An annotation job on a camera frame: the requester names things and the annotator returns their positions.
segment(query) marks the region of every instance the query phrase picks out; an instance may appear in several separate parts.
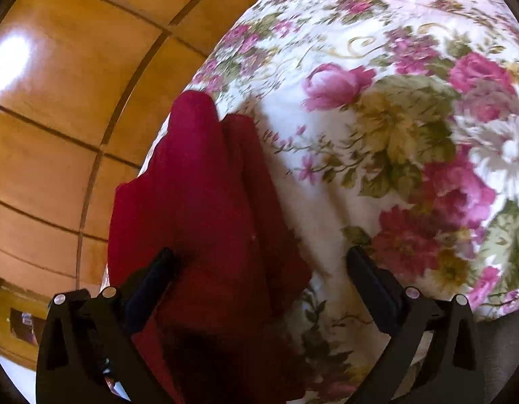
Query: floral fabric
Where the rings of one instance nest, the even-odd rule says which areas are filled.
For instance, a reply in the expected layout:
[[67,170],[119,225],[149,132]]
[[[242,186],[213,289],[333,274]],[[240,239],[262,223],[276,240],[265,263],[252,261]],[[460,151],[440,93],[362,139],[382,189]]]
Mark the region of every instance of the floral fabric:
[[188,88],[255,119],[316,271],[286,318],[311,368],[299,404],[347,398],[388,342],[346,276],[352,245],[479,319],[519,308],[519,25],[502,0],[260,0]]

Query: red cloth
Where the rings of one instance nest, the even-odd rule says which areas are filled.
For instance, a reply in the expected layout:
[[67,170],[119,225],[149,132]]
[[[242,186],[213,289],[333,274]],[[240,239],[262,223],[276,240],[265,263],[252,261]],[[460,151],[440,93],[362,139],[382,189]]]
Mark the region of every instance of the red cloth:
[[301,398],[293,354],[269,324],[306,287],[310,269],[284,223],[252,120],[220,122],[211,98],[195,91],[175,100],[147,171],[116,190],[110,283],[164,246],[182,269],[134,342],[166,390],[176,398],[177,379],[186,404]]

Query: pink flower print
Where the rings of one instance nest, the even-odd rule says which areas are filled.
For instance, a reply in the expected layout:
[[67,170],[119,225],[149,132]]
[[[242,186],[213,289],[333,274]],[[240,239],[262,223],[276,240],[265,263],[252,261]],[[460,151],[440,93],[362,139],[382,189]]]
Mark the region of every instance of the pink flower print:
[[489,217],[495,191],[473,171],[465,153],[458,153],[448,163],[430,163],[424,167],[428,181],[423,186],[433,190],[432,206],[441,220],[453,229],[478,229]]
[[353,6],[351,6],[351,8],[349,8],[349,12],[354,13],[354,14],[362,13],[371,7],[372,7],[372,3],[368,2],[368,1],[364,1],[364,0],[360,0],[360,1],[355,2],[355,4],[353,4]]
[[310,112],[350,104],[372,84],[374,76],[374,70],[365,70],[363,66],[345,70],[335,63],[324,63],[303,80],[303,90],[308,96],[303,106]]
[[473,310],[486,300],[498,280],[499,271],[495,267],[488,266],[482,271],[473,290],[467,294],[469,305]]
[[352,395],[357,388],[343,381],[323,381],[317,389],[318,398],[322,399],[322,402],[328,402],[340,401],[347,398],[349,395]]
[[278,21],[272,28],[281,38],[286,37],[292,30],[295,32],[297,29],[294,28],[293,21],[289,20]]
[[468,92],[477,80],[481,79],[495,80],[509,93],[515,94],[516,92],[508,71],[475,52],[470,52],[459,59],[454,68],[449,71],[450,85],[462,93]]
[[239,53],[246,53],[260,40],[260,36],[257,33],[253,33],[247,39],[244,40],[242,46],[239,48]]
[[456,114],[467,113],[482,123],[519,115],[519,98],[497,80],[477,79],[454,104]]
[[430,71],[426,64],[439,52],[435,50],[437,41],[430,35],[413,36],[406,29],[398,28],[385,32],[389,40],[385,49],[393,54],[398,74],[425,74]]
[[221,40],[222,45],[224,47],[235,47],[239,45],[243,41],[243,38],[245,34],[248,32],[249,28],[250,26],[247,26],[246,24],[241,24],[239,26],[234,27],[224,35],[224,37]]
[[218,62],[216,59],[209,59],[208,61],[205,61],[204,65],[201,67],[201,70],[203,72],[212,72],[215,71],[216,66],[218,65]]
[[260,51],[252,56],[249,56],[241,63],[241,75],[250,76],[252,75],[267,58],[267,53]]
[[398,205],[379,216],[381,231],[372,239],[374,258],[395,275],[412,280],[426,269],[437,269],[439,243],[422,235],[409,210]]
[[204,81],[206,74],[204,72],[197,72],[192,78],[192,83],[201,83]]
[[372,3],[366,0],[344,0],[340,4],[341,10],[347,10],[349,13],[357,14],[372,7]]
[[224,83],[224,78],[222,76],[213,76],[207,82],[207,86],[205,87],[205,92],[207,94],[215,93],[216,91],[219,91],[222,88],[222,85]]
[[314,155],[304,155],[302,158],[303,168],[301,169],[301,172],[299,173],[299,181],[304,181],[306,179],[309,179],[310,183],[312,185],[315,184],[315,173],[313,170],[314,166]]

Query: screw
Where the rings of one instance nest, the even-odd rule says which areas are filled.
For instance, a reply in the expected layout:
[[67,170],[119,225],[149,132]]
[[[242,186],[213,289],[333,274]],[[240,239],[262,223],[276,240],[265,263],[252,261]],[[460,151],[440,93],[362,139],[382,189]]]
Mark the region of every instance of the screw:
[[407,287],[406,295],[411,299],[418,299],[420,297],[420,291],[415,287]]
[[63,302],[65,302],[65,295],[56,295],[56,297],[54,298],[54,304],[61,305]]
[[456,295],[456,302],[460,305],[467,305],[469,301],[464,295]]
[[102,296],[104,296],[105,298],[113,298],[114,296],[116,296],[116,293],[117,293],[117,290],[115,287],[106,287],[103,291],[102,291]]

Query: wooden wall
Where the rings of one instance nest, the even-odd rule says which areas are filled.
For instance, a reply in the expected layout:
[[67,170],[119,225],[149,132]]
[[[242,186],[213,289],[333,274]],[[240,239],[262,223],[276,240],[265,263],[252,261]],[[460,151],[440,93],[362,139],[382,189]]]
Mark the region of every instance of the wooden wall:
[[97,293],[115,187],[256,0],[16,0],[0,24],[0,277]]

